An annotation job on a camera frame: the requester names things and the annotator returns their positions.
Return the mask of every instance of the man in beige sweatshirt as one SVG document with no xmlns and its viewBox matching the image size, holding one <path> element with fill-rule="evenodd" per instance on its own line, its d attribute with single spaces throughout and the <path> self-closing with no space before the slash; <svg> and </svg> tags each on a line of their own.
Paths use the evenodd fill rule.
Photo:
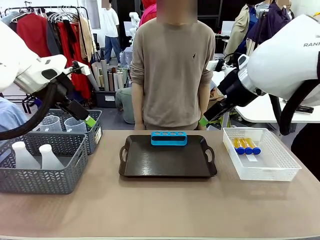
<svg viewBox="0 0 320 240">
<path fill-rule="evenodd" d="M 193 20 L 194 0 L 158 0 L 157 18 L 133 44 L 132 104 L 136 130 L 195 130 L 208 108 L 215 34 Z"/>
</svg>

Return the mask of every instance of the gray plastic basket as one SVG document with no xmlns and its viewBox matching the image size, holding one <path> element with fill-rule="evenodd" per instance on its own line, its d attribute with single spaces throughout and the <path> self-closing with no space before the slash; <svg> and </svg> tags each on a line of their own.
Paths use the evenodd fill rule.
<svg viewBox="0 0 320 240">
<path fill-rule="evenodd" d="M 91 155 L 96 150 L 99 140 L 101 139 L 101 136 L 103 134 L 103 131 L 101 128 L 101 118 L 100 118 L 102 111 L 101 110 L 88 110 L 88 111 L 90 113 L 90 116 L 94 118 L 94 120 L 96 121 L 96 124 L 92 128 L 86 126 L 86 130 L 88 131 L 85 133 L 87 136 L 86 148 L 87 148 L 88 155 Z M 60 109 L 50 109 L 47 116 L 49 115 L 54 115 L 59 117 L 62 131 L 64 132 L 67 131 L 65 126 L 65 120 L 72 117 L 69 113 L 62 111 Z"/>
<path fill-rule="evenodd" d="M 2 143 L 0 147 L 0 192 L 14 194 L 70 194 L 74 191 L 88 163 L 86 136 L 78 133 L 29 132 Z M 52 146 L 53 153 L 65 166 L 63 170 L 15 169 L 16 154 L 12 144 L 23 141 L 27 150 L 41 164 L 39 147 Z"/>
</svg>

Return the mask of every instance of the white plastic bottle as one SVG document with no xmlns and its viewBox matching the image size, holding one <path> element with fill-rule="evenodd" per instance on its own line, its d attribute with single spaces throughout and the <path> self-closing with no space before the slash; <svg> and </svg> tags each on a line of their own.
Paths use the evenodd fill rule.
<svg viewBox="0 0 320 240">
<path fill-rule="evenodd" d="M 15 152 L 15 168 L 35 170 L 40 169 L 41 166 L 37 160 L 28 152 L 26 144 L 23 141 L 17 141 L 12 144 Z"/>
<path fill-rule="evenodd" d="M 44 170 L 62 170 L 64 165 L 59 161 L 56 155 L 52 152 L 50 144 L 45 144 L 39 147 L 42 155 L 42 169 Z"/>
</svg>

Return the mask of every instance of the black tray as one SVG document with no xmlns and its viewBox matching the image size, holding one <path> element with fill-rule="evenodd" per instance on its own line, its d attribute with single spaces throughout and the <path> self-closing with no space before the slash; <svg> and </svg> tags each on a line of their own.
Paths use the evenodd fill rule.
<svg viewBox="0 0 320 240">
<path fill-rule="evenodd" d="M 120 150 L 119 174 L 129 178 L 211 178 L 217 175 L 214 160 L 215 153 L 203 136 L 188 135 L 186 146 L 153 146 L 150 135 L 131 135 Z"/>
</svg>

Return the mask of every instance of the beige sweatshirt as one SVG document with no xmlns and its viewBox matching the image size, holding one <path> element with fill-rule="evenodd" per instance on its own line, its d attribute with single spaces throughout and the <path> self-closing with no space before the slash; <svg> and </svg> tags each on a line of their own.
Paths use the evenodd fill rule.
<svg viewBox="0 0 320 240">
<path fill-rule="evenodd" d="M 209 84 L 215 33 L 198 23 L 182 26 L 153 19 L 137 31 L 130 75 L 143 85 L 143 120 L 161 128 L 195 129 L 201 117 L 198 90 Z"/>
</svg>

